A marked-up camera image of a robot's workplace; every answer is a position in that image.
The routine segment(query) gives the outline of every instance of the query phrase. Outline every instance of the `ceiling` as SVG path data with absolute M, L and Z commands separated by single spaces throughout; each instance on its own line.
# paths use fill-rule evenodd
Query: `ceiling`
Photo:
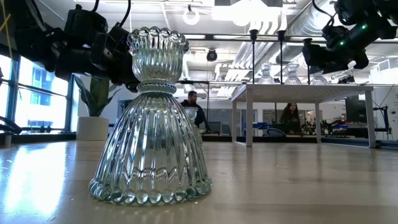
M 139 29 L 141 27 L 168 27 L 170 30 L 177 30 L 182 34 L 247 34 L 248 30 L 256 27 L 257 23 L 250 23 L 246 26 L 237 26 L 233 21 L 215 21 L 212 17 L 212 10 L 215 8 L 215 0 L 202 0 L 198 1 L 159 1 L 154 3 L 148 3 L 146 0 L 133 1 L 131 7 L 131 13 L 123 28 L 126 30 Z M 330 0 L 316 0 L 318 2 L 326 2 L 327 5 Z M 295 6 L 289 5 L 289 8 L 284 9 L 284 14 L 286 18 L 286 23 L 294 23 L 296 16 L 302 12 L 305 6 L 308 5 L 310 0 L 295 0 L 297 3 Z M 44 21 L 51 25 L 52 27 L 61 27 L 65 25 L 68 11 L 75 8 L 75 4 L 80 4 L 83 9 L 91 10 L 94 6 L 94 0 L 36 0 L 36 3 L 42 13 Z M 198 11 L 200 18 L 197 24 L 189 25 L 184 21 L 183 15 L 188 8 L 188 4 L 192 5 L 194 11 Z M 127 0 L 101 0 L 99 2 L 99 7 L 97 12 L 105 17 L 108 21 L 108 25 L 111 27 L 115 23 L 120 22 L 126 13 Z M 192 12 L 188 13 L 188 18 L 192 19 L 194 15 Z M 244 17 L 244 13 L 237 13 L 233 15 L 234 17 Z M 308 13 L 304 11 L 302 16 L 308 16 Z M 266 26 L 266 22 L 260 23 L 257 29 L 261 30 Z M 273 34 L 270 32 L 270 27 L 267 30 L 268 34 Z M 218 77 L 218 80 L 222 80 L 227 77 L 227 70 L 221 72 L 221 75 L 214 74 L 216 72 L 216 67 L 218 64 L 227 63 L 231 64 L 240 53 L 241 48 L 244 44 L 240 41 L 222 41 L 222 40 L 193 40 L 190 41 L 190 51 L 185 56 L 185 61 L 187 62 L 187 67 L 189 73 L 192 74 L 190 79 L 195 80 L 208 80 L 209 78 Z M 215 49 L 218 54 L 218 59 L 215 62 L 207 62 L 206 55 L 209 49 Z M 267 59 L 270 57 L 268 51 L 264 50 L 264 54 L 261 55 L 262 58 Z M 307 82 L 307 66 L 303 61 L 303 58 L 298 55 L 293 54 L 291 60 L 292 63 L 299 63 L 300 68 L 298 70 L 298 76 L 302 82 Z M 395 57 L 398 56 L 398 45 L 396 44 L 378 44 L 370 45 L 367 48 L 367 54 L 370 58 L 375 61 L 371 63 L 372 65 L 377 65 L 380 58 Z M 273 74 L 279 76 L 279 66 L 275 65 L 272 67 Z M 227 81 L 249 81 L 251 78 L 251 72 L 245 69 L 245 74 L 239 74 L 235 77 L 245 78 L 244 80 L 227 80 Z M 332 77 L 339 77 L 340 73 L 328 74 L 325 77 L 331 80 Z M 363 82 L 368 79 L 369 69 L 356 72 L 356 77 L 358 80 Z M 213 86 L 211 91 L 213 95 L 217 96 L 221 86 Z

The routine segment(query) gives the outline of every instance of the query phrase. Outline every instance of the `monitor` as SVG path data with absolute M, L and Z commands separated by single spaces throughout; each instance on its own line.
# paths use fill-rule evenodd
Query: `monitor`
M 349 122 L 367 123 L 365 101 L 346 99 L 346 114 Z

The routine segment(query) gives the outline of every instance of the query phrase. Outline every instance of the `desk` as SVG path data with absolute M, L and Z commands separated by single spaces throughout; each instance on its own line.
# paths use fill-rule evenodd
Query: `desk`
M 365 93 L 366 116 L 368 117 L 369 147 L 376 147 L 376 136 L 374 133 L 372 86 L 357 85 L 241 85 L 232 97 L 232 127 L 236 127 L 236 104 L 246 102 L 246 123 L 252 124 L 253 103 L 314 103 L 315 117 L 320 118 L 319 104 L 341 100 L 348 96 Z M 320 119 L 316 120 L 317 142 L 321 143 Z M 253 126 L 248 125 L 246 131 L 246 146 L 253 144 Z M 236 128 L 232 128 L 232 141 L 236 141 Z

